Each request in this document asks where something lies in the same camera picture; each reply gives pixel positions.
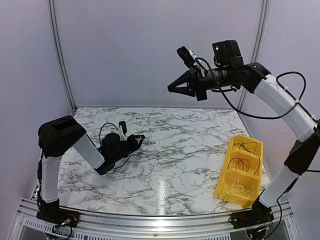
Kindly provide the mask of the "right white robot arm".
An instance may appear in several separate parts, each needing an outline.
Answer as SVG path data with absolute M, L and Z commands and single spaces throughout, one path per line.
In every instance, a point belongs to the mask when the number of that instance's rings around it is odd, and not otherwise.
M 296 137 L 284 166 L 255 200 L 253 209 L 247 214 L 247 219 L 252 224 L 258 224 L 267 216 L 267 208 L 288 192 L 299 177 L 308 171 L 320 148 L 320 122 L 301 105 L 299 98 L 295 98 L 279 83 L 278 78 L 258 62 L 207 70 L 202 70 L 197 63 L 188 64 L 187 67 L 189 69 L 185 73 L 168 85 L 170 93 L 204 101 L 207 100 L 208 90 L 223 93 L 223 87 L 242 86 L 271 107 L 277 113 L 272 119 L 282 119 Z

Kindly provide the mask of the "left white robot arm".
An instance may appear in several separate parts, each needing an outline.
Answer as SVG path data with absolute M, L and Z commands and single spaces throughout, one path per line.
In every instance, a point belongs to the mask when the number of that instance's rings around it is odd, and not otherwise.
M 58 179 L 61 161 L 70 149 L 78 154 L 101 176 L 112 170 L 116 163 L 139 150 L 145 140 L 143 134 L 127 134 L 125 121 L 116 131 L 108 133 L 96 146 L 86 129 L 71 115 L 46 122 L 38 129 L 40 158 L 37 170 L 39 181 L 38 203 L 46 205 L 44 215 L 53 223 L 63 219 L 59 203 Z

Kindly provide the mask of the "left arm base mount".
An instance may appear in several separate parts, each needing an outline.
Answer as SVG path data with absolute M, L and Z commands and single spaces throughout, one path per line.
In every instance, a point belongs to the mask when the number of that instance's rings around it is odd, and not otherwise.
M 70 220 L 68 225 L 72 228 L 76 228 L 78 225 L 80 213 L 78 211 L 60 208 L 59 199 L 51 203 L 46 203 L 44 200 L 38 199 L 37 207 L 36 217 L 40 220 L 60 226 L 66 220 Z

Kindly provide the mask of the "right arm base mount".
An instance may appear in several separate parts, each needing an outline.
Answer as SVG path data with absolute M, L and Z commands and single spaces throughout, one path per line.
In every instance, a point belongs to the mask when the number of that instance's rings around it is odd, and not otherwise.
M 259 201 L 254 202 L 249 210 L 234 212 L 230 215 L 228 222 L 234 229 L 247 228 L 274 220 L 271 207 L 266 207 Z

